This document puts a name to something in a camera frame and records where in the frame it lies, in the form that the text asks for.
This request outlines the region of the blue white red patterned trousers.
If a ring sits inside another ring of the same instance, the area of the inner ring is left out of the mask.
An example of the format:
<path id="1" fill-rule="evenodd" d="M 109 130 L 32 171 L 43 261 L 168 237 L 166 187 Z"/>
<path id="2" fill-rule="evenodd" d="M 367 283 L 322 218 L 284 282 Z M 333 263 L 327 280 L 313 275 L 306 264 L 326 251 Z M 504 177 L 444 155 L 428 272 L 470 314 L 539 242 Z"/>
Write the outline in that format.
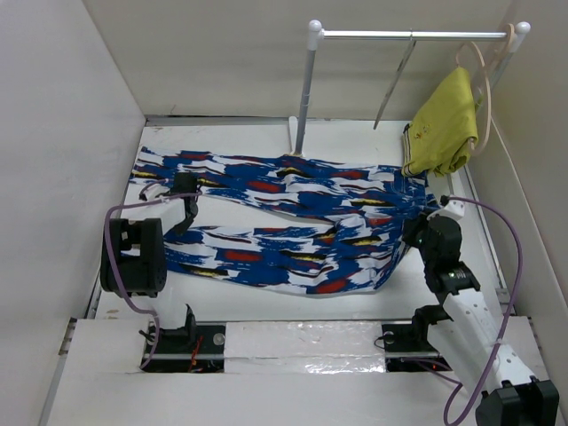
<path id="1" fill-rule="evenodd" d="M 374 292 L 408 251 L 403 225 L 438 207 L 428 179 L 397 166 L 141 148 L 134 184 L 197 180 L 244 224 L 165 235 L 173 272 L 300 296 Z"/>

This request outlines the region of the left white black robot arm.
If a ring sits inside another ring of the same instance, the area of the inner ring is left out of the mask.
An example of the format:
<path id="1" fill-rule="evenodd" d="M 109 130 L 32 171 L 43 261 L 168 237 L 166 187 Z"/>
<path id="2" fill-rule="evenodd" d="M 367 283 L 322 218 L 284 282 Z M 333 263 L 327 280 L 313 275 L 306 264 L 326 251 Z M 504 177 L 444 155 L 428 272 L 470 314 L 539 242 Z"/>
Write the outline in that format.
<path id="1" fill-rule="evenodd" d="M 198 178 L 191 172 L 177 172 L 173 178 L 143 186 L 138 202 L 113 206 L 105 214 L 100 284 L 135 313 L 152 317 L 154 328 L 140 332 L 150 345 L 149 357 L 153 357 L 164 338 L 182 352 L 197 344 L 198 331 L 190 308 L 186 309 L 185 321 L 165 329 L 155 308 L 138 307 L 132 297 L 154 299 L 164 290 L 167 280 L 164 236 L 182 235 L 190 228 L 198 214 L 200 195 Z"/>

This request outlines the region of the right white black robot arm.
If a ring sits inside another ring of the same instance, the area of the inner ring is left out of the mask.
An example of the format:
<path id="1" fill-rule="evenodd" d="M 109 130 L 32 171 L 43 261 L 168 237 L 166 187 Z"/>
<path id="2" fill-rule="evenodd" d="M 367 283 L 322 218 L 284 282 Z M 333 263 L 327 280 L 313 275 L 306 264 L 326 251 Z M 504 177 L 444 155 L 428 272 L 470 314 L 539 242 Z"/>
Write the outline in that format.
<path id="1" fill-rule="evenodd" d="M 461 260 L 462 230 L 440 214 L 407 220 L 403 241 L 418 249 L 434 305 L 415 311 L 410 338 L 432 347 L 468 392 L 478 425 L 553 425 L 559 393 L 520 359 L 491 314 L 474 273 Z"/>

